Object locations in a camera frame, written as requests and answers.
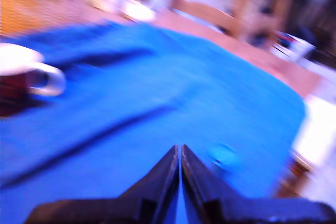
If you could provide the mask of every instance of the black object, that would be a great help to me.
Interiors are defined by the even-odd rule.
[[[25,223],[162,223],[179,186],[178,152],[178,146],[173,146],[148,174],[118,198],[43,204],[34,208]]]
[[[182,146],[182,181],[202,223],[336,223],[326,204],[304,198],[248,199]]]
[[[336,223],[336,213],[326,204],[303,198],[248,199],[208,170],[186,145],[182,146],[181,157],[186,206],[194,206],[202,223]],[[178,171],[175,145],[118,198],[43,204],[33,210],[25,223],[162,223],[177,193]]]

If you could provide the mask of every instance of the table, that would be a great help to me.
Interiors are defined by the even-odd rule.
[[[98,9],[91,9],[88,19],[93,22],[102,22],[109,19],[119,23],[131,22],[118,14],[105,13]],[[320,76],[293,62],[285,62],[270,52],[251,46],[250,44],[234,39],[195,21],[182,17],[168,9],[159,12],[154,25],[168,28],[208,39],[236,56],[261,68],[278,78],[299,95],[305,98],[320,81]]]

